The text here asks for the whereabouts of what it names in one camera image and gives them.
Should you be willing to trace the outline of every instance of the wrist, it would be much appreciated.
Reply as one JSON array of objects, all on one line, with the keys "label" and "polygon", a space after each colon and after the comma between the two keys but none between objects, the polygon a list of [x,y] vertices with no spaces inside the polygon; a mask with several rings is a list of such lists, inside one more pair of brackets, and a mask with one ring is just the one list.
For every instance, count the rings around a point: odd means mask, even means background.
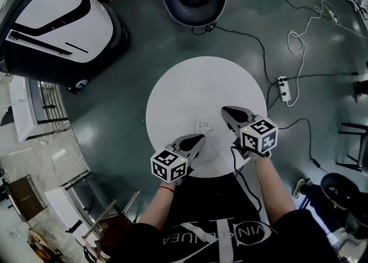
[{"label": "wrist", "polygon": [[268,163],[269,160],[270,160],[269,157],[267,157],[267,158],[260,157],[260,158],[257,158],[256,160],[254,160],[254,165],[255,166],[264,166],[265,163]]},{"label": "wrist", "polygon": [[166,183],[165,181],[161,182],[160,187],[167,187],[169,189],[175,189],[176,183]]}]

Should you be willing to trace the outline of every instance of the wall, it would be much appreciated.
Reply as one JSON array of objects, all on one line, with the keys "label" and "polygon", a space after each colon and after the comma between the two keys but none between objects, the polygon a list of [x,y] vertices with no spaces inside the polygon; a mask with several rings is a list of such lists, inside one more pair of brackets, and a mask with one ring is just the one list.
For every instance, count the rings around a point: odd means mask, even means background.
[{"label": "wall", "polygon": [[41,263],[41,259],[27,244],[28,233],[22,233],[17,238],[10,235],[10,230],[19,226],[22,220],[14,208],[7,208],[7,201],[0,204],[0,262],[4,263]]}]

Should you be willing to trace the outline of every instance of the floor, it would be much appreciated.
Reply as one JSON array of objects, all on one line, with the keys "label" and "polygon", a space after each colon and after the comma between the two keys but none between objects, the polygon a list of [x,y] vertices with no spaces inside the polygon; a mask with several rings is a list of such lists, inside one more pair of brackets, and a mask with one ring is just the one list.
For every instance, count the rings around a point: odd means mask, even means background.
[{"label": "floor", "polygon": [[88,170],[73,131],[68,129],[23,142],[12,153],[1,157],[0,166],[5,169],[8,182],[30,175],[43,202],[48,206],[28,222],[32,230],[41,234],[51,246],[58,248],[65,262],[86,262],[82,248],[71,234],[65,232],[65,225],[44,195],[45,191]]},{"label": "floor", "polygon": [[[300,6],[319,5],[320,0],[290,0]],[[327,0],[339,13],[341,24],[368,35],[359,14],[346,0]],[[82,95],[63,92],[63,102],[81,151],[102,188],[124,207],[137,189],[138,205],[143,209],[151,200],[159,181],[151,175],[149,159],[154,153],[145,127],[148,97],[158,79],[177,63],[197,56],[217,56],[236,62],[258,82],[266,96],[269,87],[263,69],[262,50],[248,37],[224,33],[218,29],[203,36],[192,35],[189,28],[176,23],[162,0],[118,0],[112,8],[125,21],[131,45],[121,58],[99,75]],[[286,43],[290,29],[302,32],[314,15],[295,10],[284,0],[227,0],[218,19],[223,28],[258,36],[266,50],[267,72],[275,81],[280,75],[296,76],[301,54],[293,55]],[[368,41],[339,28],[330,20],[313,20],[307,34],[305,65],[302,74],[365,72]],[[359,80],[368,79],[362,75]],[[368,99],[352,98],[349,76],[306,78],[300,80],[300,97],[293,107],[280,100],[269,117],[280,127],[299,118],[312,125],[312,156],[328,172],[339,172],[367,191],[367,178],[358,172],[335,165],[349,151],[356,156],[355,136],[339,136],[341,121],[368,124]],[[290,85],[292,97],[296,85]],[[277,88],[270,94],[273,101]],[[319,183],[323,175],[310,161],[306,122],[280,131],[272,160],[291,191],[302,176]],[[251,165],[243,169],[248,182],[259,194]]]}]

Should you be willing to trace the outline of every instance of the black cable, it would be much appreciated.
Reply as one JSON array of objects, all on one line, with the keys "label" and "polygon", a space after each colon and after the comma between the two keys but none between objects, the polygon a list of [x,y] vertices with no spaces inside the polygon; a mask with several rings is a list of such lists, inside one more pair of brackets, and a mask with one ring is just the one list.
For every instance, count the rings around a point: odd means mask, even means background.
[{"label": "black cable", "polygon": [[[296,10],[300,10],[300,9],[305,9],[305,10],[309,10],[309,11],[312,11],[313,13],[317,13],[316,11],[315,11],[315,9],[313,9],[313,8],[311,8],[311,7],[306,7],[306,6],[300,6],[300,7],[297,7],[297,6],[294,6],[292,3],[290,3],[288,0],[285,0],[285,2],[287,2],[288,4],[289,4],[289,6],[290,7],[292,7],[292,8],[294,8],[294,9],[296,9]],[[321,16],[321,17],[323,17],[323,18],[326,18],[326,19],[330,19],[331,20],[331,17],[330,16]]]},{"label": "black cable", "polygon": [[[288,81],[290,79],[295,79],[295,78],[310,78],[310,77],[318,77],[318,76],[325,76],[325,77],[332,77],[332,76],[338,76],[338,75],[346,75],[346,76],[358,76],[360,74],[366,74],[368,72],[340,72],[340,73],[332,73],[332,74],[307,74],[307,75],[302,75],[302,76],[294,76],[294,77],[288,77],[288,78],[284,78],[284,81]],[[266,106],[269,105],[269,96],[270,96],[270,91],[272,86],[276,86],[277,85],[278,80],[276,80],[268,89],[267,91],[267,98],[266,98]]]},{"label": "black cable", "polygon": [[275,98],[275,100],[273,101],[273,103],[271,104],[271,106],[267,108],[267,111],[269,111],[269,110],[272,108],[272,106],[276,103],[276,101],[278,100],[278,98],[279,98],[280,96],[281,96],[281,94],[279,94],[279,95],[277,96],[277,98]]},{"label": "black cable", "polygon": [[259,206],[259,208],[258,208],[257,212],[258,212],[258,213],[260,213],[260,211],[262,210],[262,204],[261,204],[261,202],[260,202],[259,198],[258,198],[255,194],[253,194],[253,192],[252,192],[252,191],[251,191],[251,189],[249,188],[249,185],[248,185],[248,183],[247,183],[246,178],[244,177],[244,175],[243,175],[239,170],[237,170],[237,169],[236,169],[236,157],[235,157],[235,153],[234,153],[233,149],[235,149],[235,147],[234,147],[234,146],[232,146],[232,147],[230,148],[231,153],[232,153],[232,157],[234,158],[234,171],[235,171],[238,175],[240,175],[241,179],[243,179],[244,184],[246,185],[247,191],[251,194],[251,196],[252,196],[253,198],[255,198],[255,199],[256,199],[256,201],[257,201],[257,203],[258,203],[258,206]]},{"label": "black cable", "polygon": [[332,74],[307,74],[302,76],[294,76],[294,77],[288,77],[286,80],[294,79],[294,78],[306,78],[306,77],[317,77],[317,76],[325,76],[325,77],[332,77],[332,76],[338,76],[338,75],[346,75],[346,76],[358,76],[360,74],[366,74],[368,72],[339,72],[339,73],[332,73]]},{"label": "black cable", "polygon": [[271,84],[271,86],[269,87],[269,90],[267,91],[266,107],[269,105],[269,97],[270,97],[271,88],[276,85],[277,81],[278,80],[276,80],[273,84]]},{"label": "black cable", "polygon": [[194,34],[195,36],[202,36],[203,34],[205,34],[206,32],[207,32],[207,30],[205,30],[204,32],[202,32],[202,33],[195,33],[194,32],[194,27],[192,27],[191,28],[191,32],[192,32],[192,34]]},{"label": "black cable", "polygon": [[293,125],[297,124],[299,121],[302,121],[302,120],[306,120],[307,121],[308,128],[309,128],[309,158],[312,160],[312,162],[314,163],[314,165],[317,168],[319,168],[319,169],[323,170],[324,172],[328,173],[325,169],[323,169],[321,167],[321,165],[318,163],[318,161],[312,157],[312,128],[311,128],[311,123],[310,123],[310,121],[308,119],[306,119],[306,118],[300,118],[300,119],[296,120],[294,123],[290,124],[287,127],[279,128],[279,130],[288,129],[288,128],[292,127]]},{"label": "black cable", "polygon": [[266,56],[266,54],[265,54],[265,53],[266,53],[266,52],[265,52],[265,47],[263,46],[263,44],[261,43],[261,41],[259,40],[259,38],[257,38],[257,36],[253,36],[253,35],[251,35],[251,34],[244,33],[244,32],[239,32],[239,31],[236,31],[236,30],[228,30],[228,29],[225,29],[225,28],[222,28],[222,27],[219,27],[219,26],[215,26],[214,28],[217,28],[217,29],[220,29],[220,30],[222,30],[222,31],[229,32],[229,33],[236,33],[236,34],[239,34],[239,35],[241,35],[241,36],[249,36],[249,37],[252,37],[252,38],[256,39],[256,40],[257,40],[257,42],[259,42],[259,44],[261,45],[261,47],[262,47],[262,51],[263,51],[262,56],[263,56],[264,74],[266,75],[267,81],[268,81],[270,84],[272,84],[272,82],[270,81],[269,76],[268,76],[268,74],[267,74],[266,58],[265,58],[265,56]]}]

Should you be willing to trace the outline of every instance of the gray floor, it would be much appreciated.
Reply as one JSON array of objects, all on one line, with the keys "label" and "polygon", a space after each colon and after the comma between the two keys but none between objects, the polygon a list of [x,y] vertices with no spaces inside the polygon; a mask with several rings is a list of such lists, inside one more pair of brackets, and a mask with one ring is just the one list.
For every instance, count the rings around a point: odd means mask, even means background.
[{"label": "gray floor", "polygon": [[[295,5],[312,7],[320,0],[290,0]],[[359,14],[346,0],[328,0],[340,15],[341,23],[368,35]],[[101,186],[123,207],[133,191],[139,189],[139,202],[144,207],[159,183],[150,172],[154,150],[145,128],[145,108],[158,79],[177,63],[197,56],[217,56],[236,62],[256,79],[264,94],[269,87],[263,69],[262,50],[248,37],[215,29],[203,36],[192,35],[189,28],[176,23],[162,0],[118,0],[113,9],[125,21],[131,35],[129,50],[97,77],[82,95],[63,93],[68,116],[80,148]],[[308,10],[295,10],[284,0],[228,0],[218,25],[256,35],[265,45],[268,75],[296,76],[301,55],[289,52],[286,43],[290,29],[302,32]],[[307,51],[303,74],[320,72],[368,71],[368,42],[333,25],[329,20],[314,20],[303,37]],[[356,78],[308,78],[300,80],[300,98],[293,107],[280,100],[269,112],[270,118],[285,127],[299,118],[312,124],[312,155],[329,172],[340,172],[362,190],[366,178],[358,172],[337,167],[347,151],[357,155],[358,139],[337,134],[341,121],[367,123],[367,99],[358,104],[351,96]],[[295,82],[290,84],[292,97]],[[271,100],[278,95],[277,88]],[[308,127],[300,122],[280,131],[279,144],[273,151],[273,162],[288,189],[301,176],[318,183],[324,172],[308,156]],[[251,186],[256,185],[249,176]]]}]

